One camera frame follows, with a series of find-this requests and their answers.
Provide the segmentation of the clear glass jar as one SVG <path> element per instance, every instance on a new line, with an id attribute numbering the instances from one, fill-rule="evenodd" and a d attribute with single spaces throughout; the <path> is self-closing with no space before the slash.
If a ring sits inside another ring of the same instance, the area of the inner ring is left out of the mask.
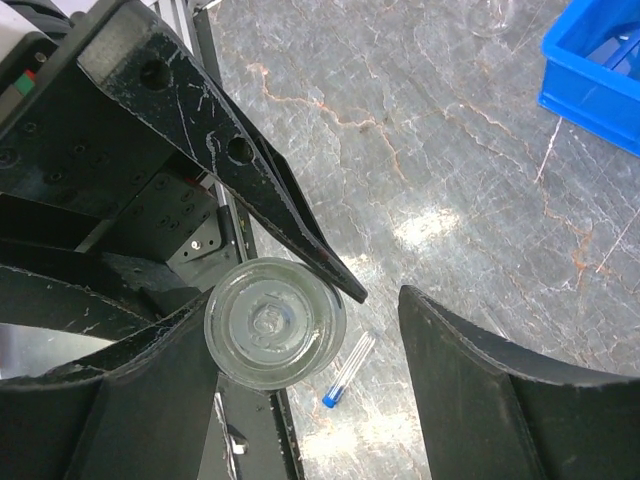
<path id="1" fill-rule="evenodd" d="M 219 367 L 240 385 L 279 390 L 324 370 L 347 330 L 339 292 L 293 261 L 265 257 L 233 268 L 214 287 L 204 336 Z"/>

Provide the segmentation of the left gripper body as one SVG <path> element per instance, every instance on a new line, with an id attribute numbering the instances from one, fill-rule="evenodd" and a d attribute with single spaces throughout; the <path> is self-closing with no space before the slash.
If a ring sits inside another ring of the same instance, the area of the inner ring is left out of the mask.
<path id="1" fill-rule="evenodd" d="M 212 119 L 182 1 L 1 5 L 1 241 L 78 266 L 212 289 L 235 265 L 222 185 L 195 159 Z"/>

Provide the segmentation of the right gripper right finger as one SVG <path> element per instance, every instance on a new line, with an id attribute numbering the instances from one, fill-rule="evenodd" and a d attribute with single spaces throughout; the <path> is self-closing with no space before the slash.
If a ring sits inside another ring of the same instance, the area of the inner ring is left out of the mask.
<path id="1" fill-rule="evenodd" d="M 399 292 L 399 325 L 435 479 L 635 479 L 639 381 L 526 349 Z"/>

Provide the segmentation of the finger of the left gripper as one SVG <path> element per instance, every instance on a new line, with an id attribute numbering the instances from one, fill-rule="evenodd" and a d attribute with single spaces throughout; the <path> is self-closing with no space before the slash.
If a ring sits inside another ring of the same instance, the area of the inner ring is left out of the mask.
<path id="1" fill-rule="evenodd" d="M 213 175 L 321 278 L 365 287 L 327 242 L 286 159 L 154 14 L 105 14 L 78 57 L 98 89 Z"/>

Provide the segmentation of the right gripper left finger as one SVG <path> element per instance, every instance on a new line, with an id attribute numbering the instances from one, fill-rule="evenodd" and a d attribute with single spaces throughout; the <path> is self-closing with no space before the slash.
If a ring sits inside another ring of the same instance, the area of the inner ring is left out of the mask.
<path id="1" fill-rule="evenodd" d="M 198 296 L 139 331 L 1 384 L 5 479 L 194 479 L 217 369 Z"/>

